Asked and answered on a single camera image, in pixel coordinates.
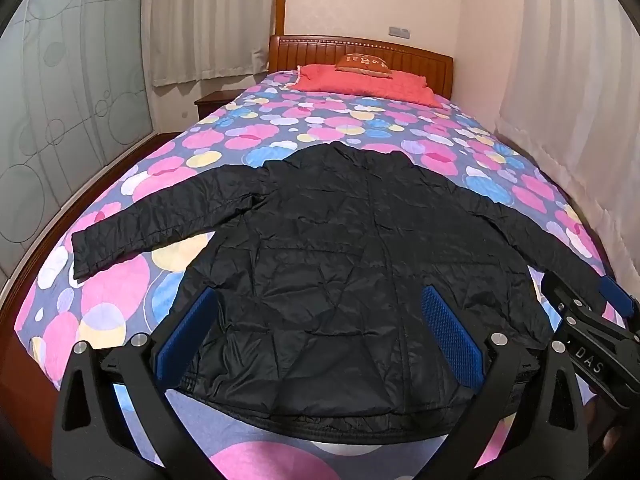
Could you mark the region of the person's right hand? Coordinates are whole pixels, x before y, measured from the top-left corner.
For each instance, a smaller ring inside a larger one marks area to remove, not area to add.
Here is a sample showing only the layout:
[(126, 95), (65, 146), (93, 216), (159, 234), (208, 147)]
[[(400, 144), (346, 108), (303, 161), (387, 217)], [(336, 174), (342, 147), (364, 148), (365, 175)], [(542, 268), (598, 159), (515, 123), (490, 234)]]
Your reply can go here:
[(585, 404), (585, 416), (589, 465), (593, 466), (614, 448), (624, 430), (618, 413), (596, 394)]

